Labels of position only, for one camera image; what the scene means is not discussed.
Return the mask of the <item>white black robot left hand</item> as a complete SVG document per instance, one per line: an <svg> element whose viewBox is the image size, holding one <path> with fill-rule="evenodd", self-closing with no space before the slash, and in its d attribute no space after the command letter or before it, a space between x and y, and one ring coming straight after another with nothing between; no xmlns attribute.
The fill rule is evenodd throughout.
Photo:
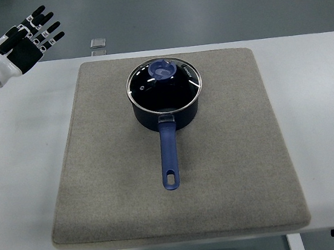
<svg viewBox="0 0 334 250"><path fill-rule="evenodd" d="M0 81L28 72L44 53L65 35L56 32L60 22L51 25L53 12L45 13L41 5L20 24L12 26L0 38Z"/></svg>

